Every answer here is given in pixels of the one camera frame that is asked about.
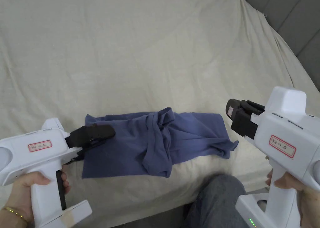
wrinkled fabric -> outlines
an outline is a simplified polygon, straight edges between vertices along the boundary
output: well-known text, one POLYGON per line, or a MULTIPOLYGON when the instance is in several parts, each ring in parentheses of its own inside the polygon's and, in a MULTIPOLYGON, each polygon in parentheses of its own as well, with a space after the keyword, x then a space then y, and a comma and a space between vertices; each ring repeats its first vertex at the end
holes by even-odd
POLYGON ((87 115, 85 124, 109 124, 116 136, 85 153, 82 178, 128 175, 169 177, 172 165, 215 154, 229 159, 238 141, 229 140, 220 114, 158 112, 87 115))

finger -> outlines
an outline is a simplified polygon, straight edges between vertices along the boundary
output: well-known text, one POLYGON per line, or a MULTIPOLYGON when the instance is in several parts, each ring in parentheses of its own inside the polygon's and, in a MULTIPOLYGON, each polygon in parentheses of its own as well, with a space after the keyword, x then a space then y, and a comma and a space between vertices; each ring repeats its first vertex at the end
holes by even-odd
POLYGON ((17 182, 23 186, 30 187, 33 184, 48 185, 51 181, 42 175, 41 172, 31 172, 21 176, 17 182))
POLYGON ((268 173, 267 178, 271 178, 273 173, 273 169, 268 173))
POLYGON ((280 179, 275 181, 275 186, 282 189, 296 189, 297 191, 302 191, 306 186, 296 179, 293 175, 286 172, 280 179))
POLYGON ((68 181, 64 181, 64 182, 63 182, 63 186, 64 186, 64 187, 68 187, 68 186, 69 186, 68 181))
POLYGON ((62 165, 62 171, 63 171, 64 173, 66 173, 66 171, 67 171, 67 165, 62 165))
POLYGON ((61 174, 61 178, 62 178, 63 181, 66 181, 67 178, 68 178, 68 177, 67 177, 67 174, 66 174, 66 173, 62 173, 62 174, 61 174))
POLYGON ((269 179, 266 180, 266 184, 267 184, 268 186, 271 185, 271 178, 269 178, 269 179))
POLYGON ((71 190, 71 187, 66 187, 65 194, 69 193, 70 190, 71 190))

gripper handle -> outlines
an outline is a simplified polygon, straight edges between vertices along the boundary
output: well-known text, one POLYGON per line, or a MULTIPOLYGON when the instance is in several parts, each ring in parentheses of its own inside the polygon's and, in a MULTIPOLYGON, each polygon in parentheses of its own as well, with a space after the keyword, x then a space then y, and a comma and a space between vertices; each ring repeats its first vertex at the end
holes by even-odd
POLYGON ((299 228, 297 191, 276 187, 274 182, 281 178, 286 171, 273 160, 269 160, 269 163, 273 167, 273 174, 265 214, 277 228, 299 228))
POLYGON ((36 228, 61 216, 66 209, 61 168, 61 161, 56 159, 29 171, 41 172, 51 180, 51 183, 45 186, 36 184, 31 186, 31 204, 36 228))

bed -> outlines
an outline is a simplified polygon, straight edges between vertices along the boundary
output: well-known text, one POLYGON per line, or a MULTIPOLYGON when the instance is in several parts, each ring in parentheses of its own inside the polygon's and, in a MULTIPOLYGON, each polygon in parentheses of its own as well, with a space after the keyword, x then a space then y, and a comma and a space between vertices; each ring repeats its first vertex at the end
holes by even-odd
MULTIPOLYGON (((265 186, 265 156, 230 130, 228 99, 266 104, 273 87, 320 94, 265 16, 245 0, 0 0, 0 136, 41 128, 57 117, 66 131, 86 114, 104 116, 172 107, 221 113, 232 141, 229 160, 198 157, 170 178, 81 179, 68 167, 68 205, 88 199, 78 227, 112 227, 192 202, 217 173, 247 191, 265 186)), ((0 187, 0 205, 11 187, 0 187)))

wrist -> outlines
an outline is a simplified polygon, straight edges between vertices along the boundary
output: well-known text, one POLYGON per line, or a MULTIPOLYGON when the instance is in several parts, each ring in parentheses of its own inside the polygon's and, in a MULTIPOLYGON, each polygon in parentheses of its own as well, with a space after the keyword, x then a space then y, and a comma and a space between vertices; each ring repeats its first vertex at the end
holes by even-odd
POLYGON ((18 213, 17 217, 20 218, 20 216, 22 216, 22 219, 24 219, 27 223, 30 223, 33 220, 33 217, 30 216, 30 214, 28 214, 27 212, 25 212, 26 209, 24 209, 22 205, 18 205, 16 202, 10 202, 9 200, 5 204, 3 209, 5 209, 6 207, 13 209, 14 215, 15 213, 18 213))
POLYGON ((0 210, 0 227, 26 228, 27 222, 7 210, 0 210))
POLYGON ((320 199, 320 192, 310 189, 308 187, 302 191, 302 194, 308 200, 317 201, 320 199))

